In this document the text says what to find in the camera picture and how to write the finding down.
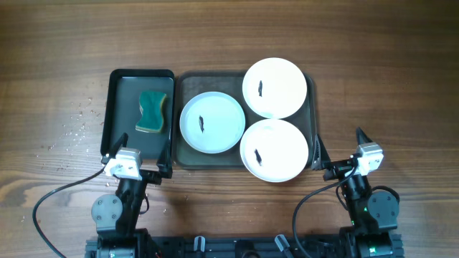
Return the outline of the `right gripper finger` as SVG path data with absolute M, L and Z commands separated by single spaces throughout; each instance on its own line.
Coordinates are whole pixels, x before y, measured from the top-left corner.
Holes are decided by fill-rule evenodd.
M 373 142 L 360 127 L 356 128 L 356 140 L 359 145 Z
M 319 134 L 315 135 L 313 161 L 311 169 L 315 171 L 329 169 L 331 167 L 331 159 L 326 151 L 326 148 Z

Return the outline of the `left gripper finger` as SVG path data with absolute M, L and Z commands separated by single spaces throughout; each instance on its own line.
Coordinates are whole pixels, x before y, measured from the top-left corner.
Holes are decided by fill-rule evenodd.
M 125 148 L 128 142 L 128 134 L 123 133 L 121 137 L 112 145 L 109 145 L 109 140 L 103 138 L 101 143 L 101 163 L 107 164 L 112 158 L 115 158 L 117 152 L 121 148 Z
M 162 178 L 171 178 L 173 169 L 171 162 L 171 141 L 167 140 L 156 162 L 158 172 Z

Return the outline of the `white plate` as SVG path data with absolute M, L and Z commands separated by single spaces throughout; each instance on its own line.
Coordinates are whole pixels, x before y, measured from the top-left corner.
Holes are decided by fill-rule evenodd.
M 289 181 L 306 167 L 309 146 L 293 124 L 264 119 L 251 125 L 240 141 L 240 157 L 255 177 L 271 183 Z
M 252 65 L 242 82 L 247 106 L 264 118 L 282 119 L 296 113 L 306 100 L 306 78 L 292 62 L 270 57 Z

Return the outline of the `green yellow sponge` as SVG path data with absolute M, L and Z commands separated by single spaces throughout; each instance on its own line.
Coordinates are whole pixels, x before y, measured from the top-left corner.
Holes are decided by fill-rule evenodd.
M 164 126 L 163 106 L 166 93 L 145 91 L 139 97 L 141 118 L 136 123 L 136 130 L 145 133 L 160 133 Z

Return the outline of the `light blue plate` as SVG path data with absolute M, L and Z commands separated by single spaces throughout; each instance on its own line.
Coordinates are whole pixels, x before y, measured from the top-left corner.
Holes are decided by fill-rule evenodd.
M 222 92 L 203 92 L 184 106 L 179 127 L 182 137 L 194 150 L 223 153 L 242 137 L 245 113 L 233 97 Z

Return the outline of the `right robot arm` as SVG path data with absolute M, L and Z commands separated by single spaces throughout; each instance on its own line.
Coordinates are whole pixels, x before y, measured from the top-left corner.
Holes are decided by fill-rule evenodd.
M 325 181 L 337 180 L 337 193 L 349 213 L 351 226 L 339 232 L 342 257 L 403 257 L 398 227 L 399 194 L 387 186 L 370 186 L 368 175 L 384 158 L 380 145 L 361 128 L 356 129 L 356 152 L 345 160 L 332 161 L 319 135 L 315 135 L 312 169 L 324 170 Z

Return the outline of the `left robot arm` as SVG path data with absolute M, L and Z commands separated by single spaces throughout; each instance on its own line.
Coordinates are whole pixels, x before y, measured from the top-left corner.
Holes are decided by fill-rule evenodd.
M 147 229 L 137 229 L 141 205 L 146 201 L 148 184 L 161 184 L 171 178 L 171 141 L 164 143 L 156 171 L 142 169 L 141 152 L 128 148 L 128 134 L 123 133 L 109 149 L 102 163 L 109 176 L 118 178 L 114 194 L 96 199 L 91 216 L 96 224 L 98 237 L 88 241 L 86 257 L 160 257 L 161 249 L 152 240 Z

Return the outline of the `black rectangular sponge tray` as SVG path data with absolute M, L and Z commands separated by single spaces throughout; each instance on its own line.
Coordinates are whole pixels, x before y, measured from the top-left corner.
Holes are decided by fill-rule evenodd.
M 171 70 L 117 69 L 111 72 L 108 84 L 103 136 L 100 154 L 105 156 L 123 133 L 127 146 L 138 149 L 143 160 L 160 157 L 166 141 L 171 139 L 174 117 L 175 76 Z M 139 97 L 142 92 L 164 92 L 162 108 L 165 124 L 160 133 L 144 133 L 135 129 L 141 119 Z

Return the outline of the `dark brown serving tray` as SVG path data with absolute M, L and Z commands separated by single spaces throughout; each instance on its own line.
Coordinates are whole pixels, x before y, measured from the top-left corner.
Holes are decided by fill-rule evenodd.
M 240 146 L 217 154 L 207 154 L 193 149 L 184 140 L 180 128 L 179 118 L 184 106 L 193 97 L 203 92 L 223 92 L 238 101 L 246 119 L 246 126 L 262 120 L 262 117 L 254 113 L 244 100 L 242 94 L 242 81 L 244 71 L 191 71 L 185 72 L 176 82 L 174 97 L 174 129 L 172 133 L 171 157 L 176 165 L 186 170 L 213 170 L 213 169 L 237 169 L 244 165 L 240 158 Z M 303 106 L 285 120 L 292 123 L 304 135 L 309 145 L 309 157 L 306 168 L 313 162 L 315 148 L 316 106 L 315 87 L 309 75 L 304 75 L 307 82 L 307 96 Z

